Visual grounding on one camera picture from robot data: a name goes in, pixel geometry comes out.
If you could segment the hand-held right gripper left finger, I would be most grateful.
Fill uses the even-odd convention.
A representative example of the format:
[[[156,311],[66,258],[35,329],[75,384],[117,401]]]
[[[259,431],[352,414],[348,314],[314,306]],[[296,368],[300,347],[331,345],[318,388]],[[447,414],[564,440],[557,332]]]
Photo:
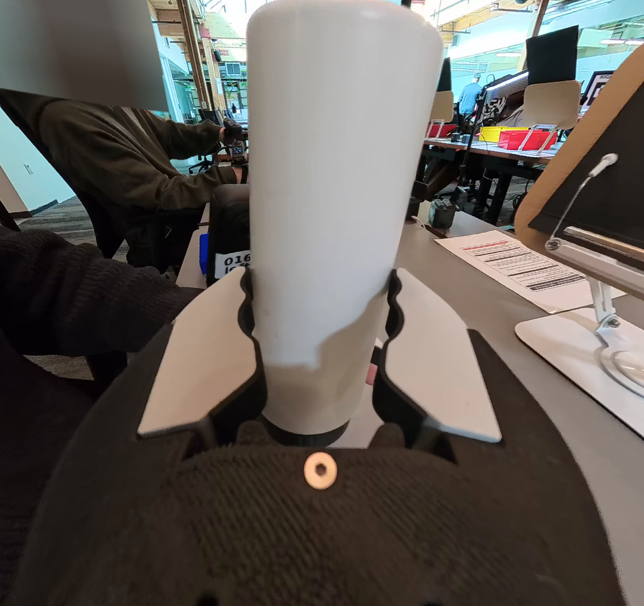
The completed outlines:
[[[194,432],[234,441],[267,402],[262,353],[253,336],[253,283],[239,267],[200,293],[173,321],[137,436]]]

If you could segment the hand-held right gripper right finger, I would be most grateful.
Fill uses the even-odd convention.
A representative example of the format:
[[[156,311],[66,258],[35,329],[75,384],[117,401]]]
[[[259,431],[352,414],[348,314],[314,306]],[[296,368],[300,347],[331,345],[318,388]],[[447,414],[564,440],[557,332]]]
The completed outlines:
[[[406,269],[394,269],[375,376],[375,413],[398,425],[408,448],[455,435],[498,444],[502,433],[469,330]]]

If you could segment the white water bottle black cap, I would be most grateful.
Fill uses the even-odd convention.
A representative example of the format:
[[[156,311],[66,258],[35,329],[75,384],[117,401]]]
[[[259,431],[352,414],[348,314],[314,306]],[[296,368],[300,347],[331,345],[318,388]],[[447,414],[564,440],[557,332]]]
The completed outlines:
[[[246,41],[263,417],[332,442],[364,393],[444,46],[385,0],[277,0]]]

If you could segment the person's left forearm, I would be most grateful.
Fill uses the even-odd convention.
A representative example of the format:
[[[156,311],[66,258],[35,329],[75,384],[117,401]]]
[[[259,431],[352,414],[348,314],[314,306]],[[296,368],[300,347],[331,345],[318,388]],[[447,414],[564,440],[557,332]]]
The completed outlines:
[[[138,353],[199,294],[92,245],[1,228],[1,358]]]

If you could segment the black office chair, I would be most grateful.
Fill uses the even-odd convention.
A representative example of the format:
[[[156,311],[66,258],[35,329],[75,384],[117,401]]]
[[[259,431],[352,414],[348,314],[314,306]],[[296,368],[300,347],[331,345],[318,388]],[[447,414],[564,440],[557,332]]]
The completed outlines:
[[[165,210],[122,206],[87,192],[77,196],[92,222],[97,247],[113,258],[123,242],[126,260],[135,267],[151,266],[164,273],[180,267],[191,236],[197,229],[205,206]]]

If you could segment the white metal book stand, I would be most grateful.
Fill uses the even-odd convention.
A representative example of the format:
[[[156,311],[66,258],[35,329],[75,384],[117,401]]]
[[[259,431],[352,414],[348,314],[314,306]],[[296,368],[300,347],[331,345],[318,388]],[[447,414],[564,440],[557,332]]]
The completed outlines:
[[[642,438],[643,329],[619,317],[611,286],[643,299],[643,249],[564,224],[584,187],[617,161],[605,154],[589,171],[543,243],[546,255],[581,269],[592,307],[521,322],[515,334]]]

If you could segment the printed paper sheet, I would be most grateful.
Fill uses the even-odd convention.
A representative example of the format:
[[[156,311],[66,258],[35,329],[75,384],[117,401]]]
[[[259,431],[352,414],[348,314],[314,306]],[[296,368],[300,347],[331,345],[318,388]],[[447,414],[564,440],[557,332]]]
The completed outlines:
[[[435,241],[548,314],[592,304],[591,286],[582,273],[536,253],[499,230]]]

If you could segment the black device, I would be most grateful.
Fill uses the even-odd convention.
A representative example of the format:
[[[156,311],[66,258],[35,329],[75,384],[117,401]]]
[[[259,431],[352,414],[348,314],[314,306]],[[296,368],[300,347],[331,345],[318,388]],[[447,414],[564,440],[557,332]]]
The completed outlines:
[[[430,202],[428,223],[436,230],[447,231],[453,225],[457,207],[449,200],[435,199]]]

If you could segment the long background desk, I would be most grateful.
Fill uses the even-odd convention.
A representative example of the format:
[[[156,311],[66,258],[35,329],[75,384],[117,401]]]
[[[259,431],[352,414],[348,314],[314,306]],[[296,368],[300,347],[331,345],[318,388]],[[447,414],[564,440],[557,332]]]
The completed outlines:
[[[467,143],[430,138],[424,141],[416,178],[427,183],[447,164],[460,169]],[[489,224],[511,224],[530,184],[543,173],[557,150],[505,150],[496,144],[474,141],[470,147],[464,188],[465,211]]]

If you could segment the wooden backing board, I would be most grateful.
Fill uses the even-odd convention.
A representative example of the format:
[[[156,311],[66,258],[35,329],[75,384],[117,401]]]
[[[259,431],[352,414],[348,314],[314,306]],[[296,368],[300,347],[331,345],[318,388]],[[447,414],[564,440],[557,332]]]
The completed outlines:
[[[642,47],[616,70],[522,201],[515,218],[515,232],[527,248],[547,253],[545,244],[551,235],[533,231],[528,224],[640,87],[643,87]]]
[[[454,96],[451,90],[441,90],[435,93],[433,100],[430,122],[443,122],[450,124],[454,119]]]
[[[524,91],[521,124],[554,125],[568,130],[576,126],[580,111],[581,83],[576,80],[528,85]]]

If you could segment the yellow plastic bin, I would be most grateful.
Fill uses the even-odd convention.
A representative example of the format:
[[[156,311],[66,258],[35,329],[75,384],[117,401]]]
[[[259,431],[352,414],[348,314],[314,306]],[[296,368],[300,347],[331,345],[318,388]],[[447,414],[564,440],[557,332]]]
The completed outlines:
[[[478,140],[484,143],[498,144],[501,135],[508,132],[527,132],[526,127],[483,126],[479,132]]]

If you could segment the large red plastic bin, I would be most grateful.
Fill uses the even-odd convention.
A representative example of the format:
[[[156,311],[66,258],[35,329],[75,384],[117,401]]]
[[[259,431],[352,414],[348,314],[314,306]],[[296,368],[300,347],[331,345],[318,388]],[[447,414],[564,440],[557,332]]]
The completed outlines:
[[[501,135],[498,147],[508,151],[547,150],[556,143],[555,130],[529,129],[527,132],[505,132]]]

